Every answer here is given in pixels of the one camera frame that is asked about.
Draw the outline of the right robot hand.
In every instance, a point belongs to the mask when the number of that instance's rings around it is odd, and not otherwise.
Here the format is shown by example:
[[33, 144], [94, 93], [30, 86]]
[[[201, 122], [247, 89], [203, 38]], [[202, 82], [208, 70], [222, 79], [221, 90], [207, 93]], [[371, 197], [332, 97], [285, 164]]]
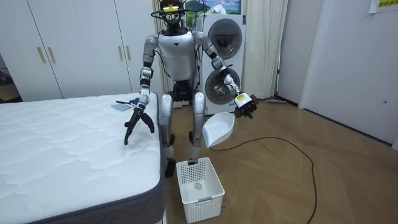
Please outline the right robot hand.
[[124, 127], [127, 128], [125, 137], [124, 137], [124, 145], [126, 146], [128, 144], [128, 138], [132, 134], [132, 130], [134, 129], [135, 125], [137, 122], [141, 119], [150, 129], [151, 133], [155, 133], [155, 126], [154, 122], [151, 119], [151, 117], [144, 112], [145, 110], [144, 105], [138, 105], [133, 109], [133, 114], [131, 116], [131, 119], [124, 123]]

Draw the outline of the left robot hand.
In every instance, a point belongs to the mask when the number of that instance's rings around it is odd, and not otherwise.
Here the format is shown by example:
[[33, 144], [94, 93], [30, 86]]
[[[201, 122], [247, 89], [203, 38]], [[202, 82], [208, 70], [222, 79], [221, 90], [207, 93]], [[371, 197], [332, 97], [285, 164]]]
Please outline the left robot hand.
[[249, 96], [247, 93], [241, 92], [234, 98], [234, 103], [236, 105], [233, 112], [235, 117], [240, 118], [244, 116], [252, 119], [252, 114], [257, 110], [259, 100], [254, 95]]

